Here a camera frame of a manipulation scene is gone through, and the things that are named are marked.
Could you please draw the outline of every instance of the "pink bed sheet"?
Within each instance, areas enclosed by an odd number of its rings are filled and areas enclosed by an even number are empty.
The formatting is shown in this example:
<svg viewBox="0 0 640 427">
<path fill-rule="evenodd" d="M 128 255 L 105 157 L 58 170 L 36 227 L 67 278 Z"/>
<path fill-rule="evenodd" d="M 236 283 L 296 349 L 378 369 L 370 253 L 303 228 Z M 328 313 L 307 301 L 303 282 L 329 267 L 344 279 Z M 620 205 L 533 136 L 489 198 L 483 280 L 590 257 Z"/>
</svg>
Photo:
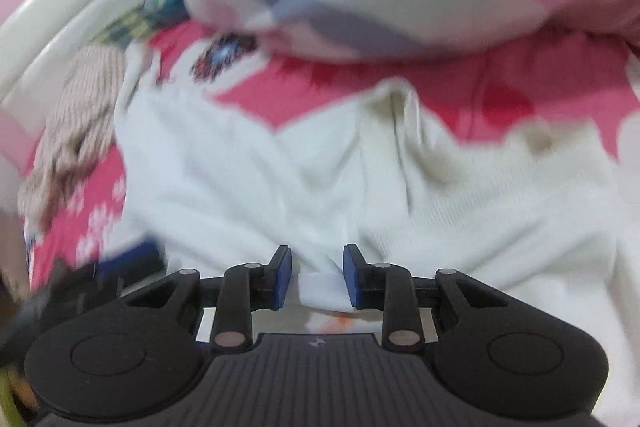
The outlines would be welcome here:
<svg viewBox="0 0 640 427">
<path fill-rule="evenodd" d="M 151 44 L 162 53 L 162 77 L 171 81 L 189 76 L 198 51 L 210 40 L 192 22 L 161 32 Z M 618 157 L 625 152 L 621 147 L 630 147 L 620 143 L 620 128 L 640 108 L 634 92 L 635 61 L 619 39 L 546 29 L 481 54 L 435 64 L 332 66 L 273 56 L 216 99 L 276 128 L 384 78 L 402 76 L 461 141 L 500 139 L 524 118 L 591 118 L 607 152 Z M 49 232 L 36 241 L 32 286 L 47 280 L 58 257 L 72 266 L 98 259 L 122 214 L 125 191 L 124 166 L 114 146 L 79 185 Z"/>
</svg>

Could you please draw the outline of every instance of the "silver screw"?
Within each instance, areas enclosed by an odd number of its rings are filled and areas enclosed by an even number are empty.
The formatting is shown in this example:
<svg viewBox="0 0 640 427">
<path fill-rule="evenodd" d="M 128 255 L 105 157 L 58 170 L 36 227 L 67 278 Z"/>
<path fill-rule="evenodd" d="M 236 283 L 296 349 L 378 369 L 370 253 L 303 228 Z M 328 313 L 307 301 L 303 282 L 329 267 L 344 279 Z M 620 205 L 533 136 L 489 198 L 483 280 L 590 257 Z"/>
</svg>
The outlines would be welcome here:
<svg viewBox="0 0 640 427">
<path fill-rule="evenodd" d="M 389 341 L 396 346 L 413 346 L 420 341 L 420 335 L 415 331 L 398 330 L 389 335 Z"/>
<path fill-rule="evenodd" d="M 244 344 L 246 337 L 240 331 L 223 331 L 214 339 L 220 347 L 238 347 Z"/>
</svg>

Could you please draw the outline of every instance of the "bed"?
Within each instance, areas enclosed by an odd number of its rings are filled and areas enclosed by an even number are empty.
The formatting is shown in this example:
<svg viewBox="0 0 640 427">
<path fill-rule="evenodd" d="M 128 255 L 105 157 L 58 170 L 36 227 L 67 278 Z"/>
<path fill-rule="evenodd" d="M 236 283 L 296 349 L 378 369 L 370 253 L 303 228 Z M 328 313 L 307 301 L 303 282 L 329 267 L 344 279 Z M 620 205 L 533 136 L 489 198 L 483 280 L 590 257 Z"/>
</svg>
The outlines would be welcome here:
<svg viewBox="0 0 640 427">
<path fill-rule="evenodd" d="M 47 115 L 62 89 L 49 81 L 56 77 L 50 72 L 117 16 L 143 1 L 0 1 L 0 203 L 5 210 L 15 210 L 17 188 L 30 169 Z M 267 39 L 276 42 L 276 52 L 247 53 L 217 75 L 215 82 L 209 82 L 198 81 L 194 70 L 219 34 L 195 21 L 152 30 L 155 36 L 150 46 L 160 53 L 162 82 L 172 84 L 186 78 L 215 103 L 240 108 L 273 130 L 289 129 L 390 77 L 406 79 L 420 103 L 465 144 L 503 139 L 527 119 L 558 123 L 590 118 L 614 162 L 625 203 L 633 219 L 640 218 L 640 146 L 636 139 L 640 62 L 619 39 L 547 27 L 490 52 L 470 53 L 462 60 L 345 66 L 287 56 L 278 47 L 283 35 L 271 32 Z M 126 184 L 122 154 L 112 146 L 56 214 L 47 233 L 28 238 L 34 288 L 46 283 L 58 258 L 79 266 L 113 250 L 109 245 L 122 220 Z M 603 316 L 609 334 L 598 339 L 615 346 L 624 337 L 620 342 L 629 345 L 616 348 L 622 354 L 612 356 L 616 381 L 607 388 L 606 405 L 598 413 L 608 425 L 636 427 L 640 421 L 640 411 L 633 406 L 640 363 L 640 317 L 634 306 L 640 299 L 637 251 L 616 258 L 608 291 L 609 308 L 597 309 L 588 299 L 585 308 L 622 317 L 623 332 L 618 329 L 618 317 L 609 322 L 610 317 Z M 255 330 L 338 333 L 378 332 L 380 327 L 378 312 L 353 314 L 348 307 L 331 305 L 320 308 L 299 303 L 289 306 L 287 313 L 258 314 Z M 592 320 L 593 314 L 585 318 L 586 324 Z M 207 323 L 210 315 L 202 327 L 203 338 Z M 425 327 L 431 328 L 428 318 Z M 618 409 L 620 403 L 625 407 Z"/>
</svg>

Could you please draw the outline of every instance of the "yellow green strap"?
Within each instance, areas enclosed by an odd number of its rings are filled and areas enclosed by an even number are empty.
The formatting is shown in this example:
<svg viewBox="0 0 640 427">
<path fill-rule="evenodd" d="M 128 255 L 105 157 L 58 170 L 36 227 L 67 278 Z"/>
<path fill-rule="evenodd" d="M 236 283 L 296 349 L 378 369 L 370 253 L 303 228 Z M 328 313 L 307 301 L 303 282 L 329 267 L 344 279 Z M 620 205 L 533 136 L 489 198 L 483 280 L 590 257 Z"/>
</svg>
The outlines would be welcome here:
<svg viewBox="0 0 640 427">
<path fill-rule="evenodd" d="M 25 421 L 15 406 L 7 368 L 0 369 L 0 409 L 2 409 L 2 415 L 9 427 L 26 427 Z"/>
</svg>

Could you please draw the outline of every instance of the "white fabric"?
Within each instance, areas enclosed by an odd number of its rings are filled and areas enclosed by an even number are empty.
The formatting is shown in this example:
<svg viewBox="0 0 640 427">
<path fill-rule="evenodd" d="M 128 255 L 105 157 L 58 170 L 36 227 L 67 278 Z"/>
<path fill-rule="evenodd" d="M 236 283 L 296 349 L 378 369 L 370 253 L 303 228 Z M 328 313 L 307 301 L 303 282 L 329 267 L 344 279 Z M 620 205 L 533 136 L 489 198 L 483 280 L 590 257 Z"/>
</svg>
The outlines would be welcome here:
<svg viewBox="0 0 640 427">
<path fill-rule="evenodd" d="M 638 425 L 638 367 L 609 291 L 628 222 L 592 124 L 531 123 L 462 147 L 392 79 L 274 132 L 200 88 L 156 86 L 159 57 L 141 44 L 127 56 L 114 120 L 127 170 L 120 240 L 154 235 L 171 268 L 205 277 L 288 244 L 296 300 L 335 311 L 351 310 L 346 243 L 416 276 L 465 271 L 594 335 L 610 362 L 595 412 Z"/>
</svg>

